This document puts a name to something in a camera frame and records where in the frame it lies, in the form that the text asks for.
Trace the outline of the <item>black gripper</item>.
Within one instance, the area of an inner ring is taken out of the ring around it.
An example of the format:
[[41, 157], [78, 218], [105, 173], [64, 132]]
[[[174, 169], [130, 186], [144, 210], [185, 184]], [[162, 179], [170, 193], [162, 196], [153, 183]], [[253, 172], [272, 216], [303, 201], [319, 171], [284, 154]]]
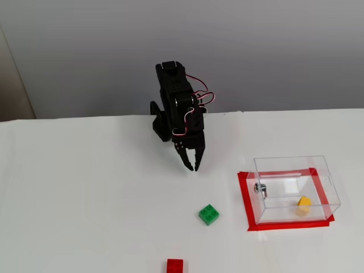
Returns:
[[205, 106], [189, 107], [184, 114], [182, 127], [172, 129], [172, 141], [183, 164], [193, 171], [194, 167], [188, 159], [187, 149], [195, 150], [195, 171], [197, 172], [205, 151], [204, 146], [204, 113]]

